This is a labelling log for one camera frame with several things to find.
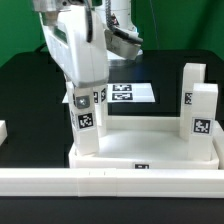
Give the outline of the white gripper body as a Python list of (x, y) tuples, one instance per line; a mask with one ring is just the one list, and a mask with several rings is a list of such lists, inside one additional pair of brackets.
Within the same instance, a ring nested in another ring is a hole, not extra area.
[(79, 88), (94, 87), (108, 82), (109, 66), (104, 28), (100, 17), (92, 12), (93, 39), (87, 41), (88, 22), (84, 6), (72, 5), (58, 13), (54, 26), (40, 21), (51, 57), (65, 75)]

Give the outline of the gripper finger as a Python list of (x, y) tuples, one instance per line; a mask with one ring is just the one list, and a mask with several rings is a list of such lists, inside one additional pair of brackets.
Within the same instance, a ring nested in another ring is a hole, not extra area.
[(90, 106), (90, 97), (86, 96), (74, 96), (74, 105), (78, 109), (86, 109)]

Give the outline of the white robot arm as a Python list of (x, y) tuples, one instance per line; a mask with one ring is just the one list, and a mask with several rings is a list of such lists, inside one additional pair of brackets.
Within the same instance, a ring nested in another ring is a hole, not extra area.
[(131, 0), (31, 1), (51, 57), (74, 86), (70, 101), (90, 108), (93, 89), (108, 82), (108, 54), (133, 60), (140, 51)]

